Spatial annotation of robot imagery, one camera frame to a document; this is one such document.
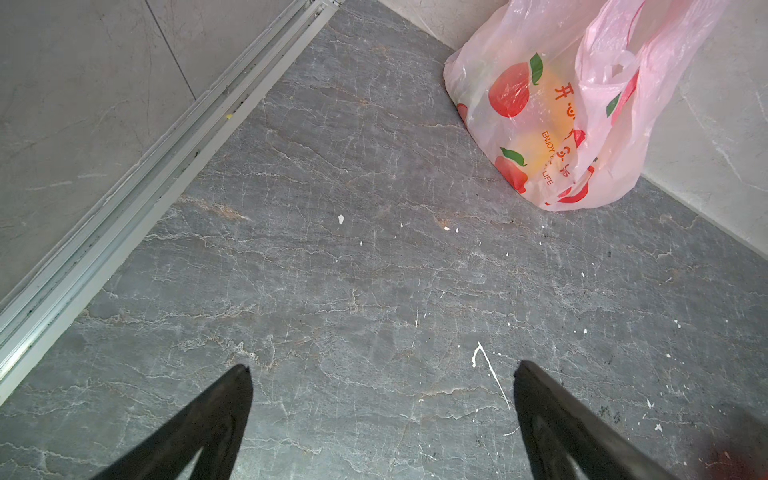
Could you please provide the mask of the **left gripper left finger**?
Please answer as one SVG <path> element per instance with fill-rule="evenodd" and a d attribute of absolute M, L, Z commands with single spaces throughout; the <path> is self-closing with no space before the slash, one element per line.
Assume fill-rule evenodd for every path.
<path fill-rule="evenodd" d="M 190 463 L 192 479 L 228 479 L 253 399 L 250 369 L 228 370 L 97 479 L 175 479 Z"/>

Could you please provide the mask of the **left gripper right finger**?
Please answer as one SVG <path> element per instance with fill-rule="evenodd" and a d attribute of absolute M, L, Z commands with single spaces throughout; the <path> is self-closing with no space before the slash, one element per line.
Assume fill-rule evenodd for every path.
<path fill-rule="evenodd" d="M 514 404 L 535 479 L 672 479 L 530 360 L 514 373 Z"/>

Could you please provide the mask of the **pink plastic bag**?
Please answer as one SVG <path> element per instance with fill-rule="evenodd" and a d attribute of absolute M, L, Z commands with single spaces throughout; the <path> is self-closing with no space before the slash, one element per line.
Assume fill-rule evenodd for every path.
<path fill-rule="evenodd" d="M 470 136 L 547 211 L 628 193 L 723 1 L 510 1 L 446 61 Z"/>

